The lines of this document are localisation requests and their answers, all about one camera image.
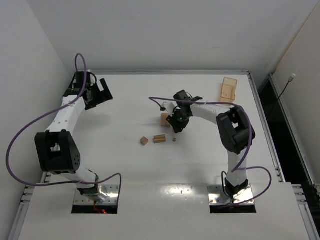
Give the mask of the clear amber plastic box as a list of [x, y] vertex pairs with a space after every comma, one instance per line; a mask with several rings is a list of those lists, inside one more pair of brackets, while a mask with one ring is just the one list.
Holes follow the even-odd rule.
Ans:
[[224, 77], [221, 87], [220, 102], [233, 103], [236, 100], [237, 84], [237, 79]]

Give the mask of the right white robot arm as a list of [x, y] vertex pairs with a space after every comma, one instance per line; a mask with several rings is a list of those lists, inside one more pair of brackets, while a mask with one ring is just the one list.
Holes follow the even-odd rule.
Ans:
[[222, 145], [227, 150], [228, 167], [222, 190], [229, 198], [244, 190], [247, 178], [247, 148], [252, 145], [255, 131], [241, 108], [217, 104], [198, 103], [203, 98], [190, 97], [185, 90], [177, 92], [172, 101], [161, 104], [161, 110], [167, 111], [166, 120], [177, 134], [188, 125], [191, 117], [201, 118], [218, 127]]

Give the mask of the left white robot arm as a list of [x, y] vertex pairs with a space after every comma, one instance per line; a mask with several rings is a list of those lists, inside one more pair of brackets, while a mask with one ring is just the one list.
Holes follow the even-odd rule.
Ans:
[[82, 112], [112, 99], [105, 79], [97, 79], [90, 71], [77, 71], [53, 122], [34, 138], [41, 169], [74, 182], [79, 193], [87, 198], [101, 195], [102, 188], [98, 175], [81, 163], [73, 132]]

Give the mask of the dark striped wood block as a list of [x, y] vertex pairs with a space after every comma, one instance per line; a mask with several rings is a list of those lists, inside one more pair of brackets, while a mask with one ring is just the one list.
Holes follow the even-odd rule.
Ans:
[[158, 144], [158, 143], [165, 143], [166, 142], [166, 135], [165, 134], [161, 134], [161, 135], [155, 135], [153, 137], [153, 142], [155, 144]]

